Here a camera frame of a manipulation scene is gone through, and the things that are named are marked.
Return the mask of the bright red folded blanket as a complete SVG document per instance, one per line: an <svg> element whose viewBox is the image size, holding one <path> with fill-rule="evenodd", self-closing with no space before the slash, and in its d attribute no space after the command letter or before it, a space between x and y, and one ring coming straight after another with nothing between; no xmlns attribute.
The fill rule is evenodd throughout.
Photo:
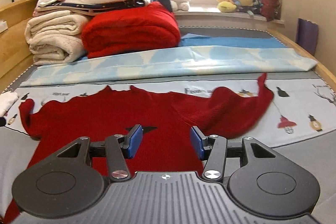
<svg viewBox="0 0 336 224"><path fill-rule="evenodd" d="M176 47L181 33L173 13L159 2L104 12L81 32L89 59L127 52Z"/></svg>

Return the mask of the white small garment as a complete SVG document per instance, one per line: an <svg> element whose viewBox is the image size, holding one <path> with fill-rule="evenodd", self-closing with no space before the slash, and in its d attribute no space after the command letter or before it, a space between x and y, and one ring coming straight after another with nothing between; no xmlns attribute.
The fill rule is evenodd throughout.
<svg viewBox="0 0 336 224"><path fill-rule="evenodd" d="M0 95L0 116L3 117L11 106L18 100L16 92L5 92Z"/></svg>

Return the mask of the purple paper bag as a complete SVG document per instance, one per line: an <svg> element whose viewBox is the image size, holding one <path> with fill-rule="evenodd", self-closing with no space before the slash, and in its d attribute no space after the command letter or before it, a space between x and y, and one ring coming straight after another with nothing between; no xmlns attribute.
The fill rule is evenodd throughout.
<svg viewBox="0 0 336 224"><path fill-rule="evenodd" d="M304 50L314 56L318 43L318 24L298 18L295 42Z"/></svg>

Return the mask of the grey printed bed sheet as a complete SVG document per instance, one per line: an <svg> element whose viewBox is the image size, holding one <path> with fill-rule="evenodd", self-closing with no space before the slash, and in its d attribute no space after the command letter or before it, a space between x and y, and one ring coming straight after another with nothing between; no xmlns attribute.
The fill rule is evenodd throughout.
<svg viewBox="0 0 336 224"><path fill-rule="evenodd" d="M257 94L254 79L162 79L131 84L149 92L178 92L206 98L220 86L242 97ZM268 76L266 85L273 91L274 99L261 121L248 133L249 136L270 147L280 147L335 130L335 94L323 80L311 76L307 79ZM1 127L1 215L5 214L10 204L13 180L28 165L38 145L37 141L27 136L22 126L19 105L26 99L32 99L35 101L33 111L37 112L49 101L67 102L75 96L95 94L105 86L105 83L99 83L17 88L19 98L5 114L7 124Z"/></svg>

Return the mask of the blue bed mat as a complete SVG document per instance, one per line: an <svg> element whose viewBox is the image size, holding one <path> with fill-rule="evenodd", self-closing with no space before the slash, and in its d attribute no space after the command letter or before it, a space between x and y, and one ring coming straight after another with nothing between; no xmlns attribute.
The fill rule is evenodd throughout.
<svg viewBox="0 0 336 224"><path fill-rule="evenodd" d="M186 34L181 37L179 47L188 46L225 46L237 48L286 48L284 44L273 37L269 38L246 38L230 36L203 36Z"/></svg>

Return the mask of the light blue patterned blanket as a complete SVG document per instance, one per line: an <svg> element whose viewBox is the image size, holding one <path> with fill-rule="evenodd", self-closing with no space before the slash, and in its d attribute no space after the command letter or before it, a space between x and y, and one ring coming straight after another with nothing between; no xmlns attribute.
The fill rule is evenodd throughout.
<svg viewBox="0 0 336 224"><path fill-rule="evenodd" d="M307 72L316 65L317 61L300 56L292 48L192 46L43 65L21 86L235 73Z"/></svg>

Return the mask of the cream folded blanket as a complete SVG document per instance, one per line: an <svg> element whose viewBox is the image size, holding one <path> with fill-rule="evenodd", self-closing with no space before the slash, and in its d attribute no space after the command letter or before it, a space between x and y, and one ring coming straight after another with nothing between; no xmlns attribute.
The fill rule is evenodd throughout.
<svg viewBox="0 0 336 224"><path fill-rule="evenodd" d="M26 25L25 39L34 64L71 63L84 56L81 32L90 20L90 16L68 10L31 18Z"/></svg>

